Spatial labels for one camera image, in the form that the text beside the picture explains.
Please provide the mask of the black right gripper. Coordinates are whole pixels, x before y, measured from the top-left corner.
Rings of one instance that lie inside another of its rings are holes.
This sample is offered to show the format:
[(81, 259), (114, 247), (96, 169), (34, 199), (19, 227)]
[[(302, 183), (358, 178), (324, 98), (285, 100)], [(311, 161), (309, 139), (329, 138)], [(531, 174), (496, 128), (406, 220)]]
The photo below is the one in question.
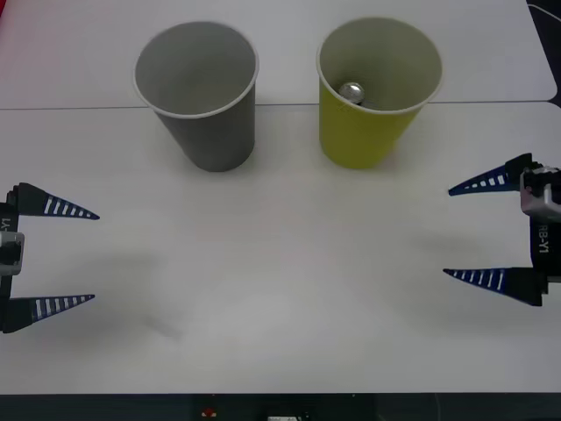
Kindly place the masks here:
[[(474, 193), (518, 191), (520, 175), (533, 165), (532, 154), (524, 153), (502, 166), (476, 175), (450, 188), (450, 196)], [(450, 269), (443, 272), (461, 282), (515, 299), (530, 306), (542, 306), (544, 280), (560, 276), (560, 223), (532, 218), (529, 221), (530, 258), (533, 268)]]

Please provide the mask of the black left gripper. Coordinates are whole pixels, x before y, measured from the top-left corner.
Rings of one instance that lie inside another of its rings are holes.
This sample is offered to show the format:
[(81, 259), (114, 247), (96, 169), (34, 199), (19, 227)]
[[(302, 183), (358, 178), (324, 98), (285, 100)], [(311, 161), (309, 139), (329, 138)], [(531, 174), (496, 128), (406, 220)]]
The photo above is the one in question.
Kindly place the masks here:
[(91, 210), (29, 183), (15, 186), (1, 203), (1, 333), (13, 333), (94, 299), (95, 295), (10, 298), (20, 273), (19, 214), (45, 218), (99, 219)]

